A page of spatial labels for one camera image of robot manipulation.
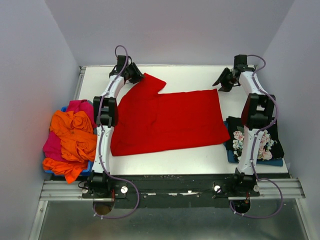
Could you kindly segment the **red t shirt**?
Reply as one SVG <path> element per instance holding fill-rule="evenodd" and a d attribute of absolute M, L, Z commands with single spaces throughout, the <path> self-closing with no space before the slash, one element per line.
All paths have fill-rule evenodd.
<path fill-rule="evenodd" d="M 223 144 L 230 139 L 216 89 L 160 93 L 166 82 L 145 74 L 118 105 L 114 157 Z"/>

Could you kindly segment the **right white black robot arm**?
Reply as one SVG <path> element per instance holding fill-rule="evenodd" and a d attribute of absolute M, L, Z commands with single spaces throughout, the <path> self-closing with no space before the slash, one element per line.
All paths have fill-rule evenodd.
<path fill-rule="evenodd" d="M 277 121 L 273 117 L 273 112 L 277 109 L 275 97 L 267 93 L 259 83 L 259 69 L 248 65 L 248 57 L 245 54 L 236 55 L 233 68 L 226 67 L 213 84 L 214 87 L 220 85 L 219 91 L 225 93 L 230 92 L 233 87 L 241 86 L 247 95 L 241 113 L 241 123 L 244 126 L 243 150 L 228 186 L 236 196 L 255 187 L 260 141 L 264 131 Z"/>

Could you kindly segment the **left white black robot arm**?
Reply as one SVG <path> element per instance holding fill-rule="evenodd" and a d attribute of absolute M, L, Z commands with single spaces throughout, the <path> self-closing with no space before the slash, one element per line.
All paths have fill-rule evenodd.
<path fill-rule="evenodd" d="M 87 180 L 87 186 L 91 195 L 100 198 L 114 193 L 116 188 L 125 188 L 134 185 L 132 182 L 110 174 L 111 140 L 116 125 L 119 121 L 117 97 L 126 82 L 136 84 L 144 75 L 132 62 L 128 55 L 118 55 L 117 63 L 109 73 L 109 82 L 101 95 L 93 98 L 93 118 L 96 123 L 96 151 Z"/>

